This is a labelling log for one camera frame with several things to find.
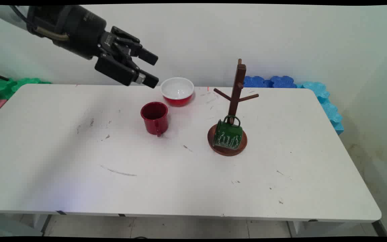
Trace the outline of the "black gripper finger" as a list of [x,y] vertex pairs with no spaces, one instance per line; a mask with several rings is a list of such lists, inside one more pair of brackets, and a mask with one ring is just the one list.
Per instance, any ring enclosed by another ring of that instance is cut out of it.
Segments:
[[133,62],[127,47],[115,47],[113,54],[103,51],[98,55],[95,70],[125,86],[136,83],[155,88],[159,82],[159,78],[141,70]]
[[146,50],[146,48],[141,45],[140,40],[132,34],[129,34],[116,26],[112,26],[111,33],[115,35],[114,45],[127,50],[128,55],[138,57],[151,65],[155,65],[158,61],[158,56]]

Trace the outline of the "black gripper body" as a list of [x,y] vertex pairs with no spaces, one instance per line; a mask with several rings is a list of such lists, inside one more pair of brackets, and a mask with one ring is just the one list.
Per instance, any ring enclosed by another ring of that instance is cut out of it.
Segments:
[[106,20],[80,5],[30,6],[27,20],[34,25],[27,27],[31,34],[85,59],[111,51],[104,42],[110,36],[105,30]]

